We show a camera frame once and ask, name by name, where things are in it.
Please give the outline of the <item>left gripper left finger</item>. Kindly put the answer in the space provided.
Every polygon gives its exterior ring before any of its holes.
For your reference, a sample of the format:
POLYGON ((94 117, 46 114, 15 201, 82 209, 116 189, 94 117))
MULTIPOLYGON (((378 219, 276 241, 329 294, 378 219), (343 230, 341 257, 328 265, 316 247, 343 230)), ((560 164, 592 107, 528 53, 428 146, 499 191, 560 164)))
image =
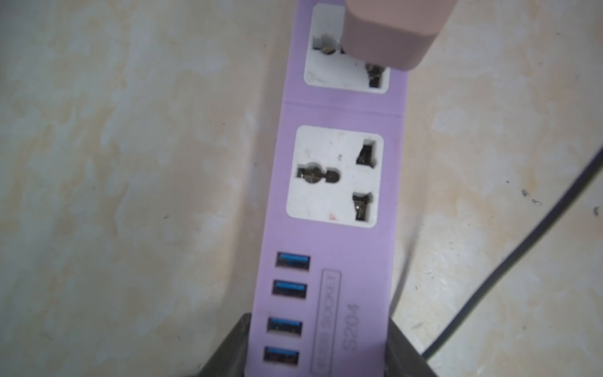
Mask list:
POLYGON ((251 313, 245 313, 227 334, 215 353, 197 373, 198 377, 243 377, 247 359, 251 313))

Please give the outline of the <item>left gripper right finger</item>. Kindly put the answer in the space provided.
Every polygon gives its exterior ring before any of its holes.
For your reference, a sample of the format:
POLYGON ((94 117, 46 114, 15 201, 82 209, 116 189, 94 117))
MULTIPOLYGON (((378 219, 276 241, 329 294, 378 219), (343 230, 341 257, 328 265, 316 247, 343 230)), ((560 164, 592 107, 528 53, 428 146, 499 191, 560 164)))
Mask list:
POLYGON ((385 361, 385 377, 437 377, 392 319, 388 324, 385 361))

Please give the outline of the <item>purple power strip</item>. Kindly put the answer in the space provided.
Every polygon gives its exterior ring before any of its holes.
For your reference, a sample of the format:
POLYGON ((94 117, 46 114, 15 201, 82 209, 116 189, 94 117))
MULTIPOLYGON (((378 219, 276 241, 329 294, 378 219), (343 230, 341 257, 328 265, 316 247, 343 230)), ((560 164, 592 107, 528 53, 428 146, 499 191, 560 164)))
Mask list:
POLYGON ((348 55, 344 15, 296 4, 247 376, 385 372, 408 76, 348 55))

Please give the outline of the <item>pink USB plug adapter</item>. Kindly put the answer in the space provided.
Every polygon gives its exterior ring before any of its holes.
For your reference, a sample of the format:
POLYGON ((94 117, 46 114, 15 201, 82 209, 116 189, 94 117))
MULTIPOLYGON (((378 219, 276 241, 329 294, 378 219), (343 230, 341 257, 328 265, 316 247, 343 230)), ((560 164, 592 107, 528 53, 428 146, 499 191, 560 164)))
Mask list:
POLYGON ((348 0, 342 47, 369 64, 416 68, 452 15, 457 0, 348 0))

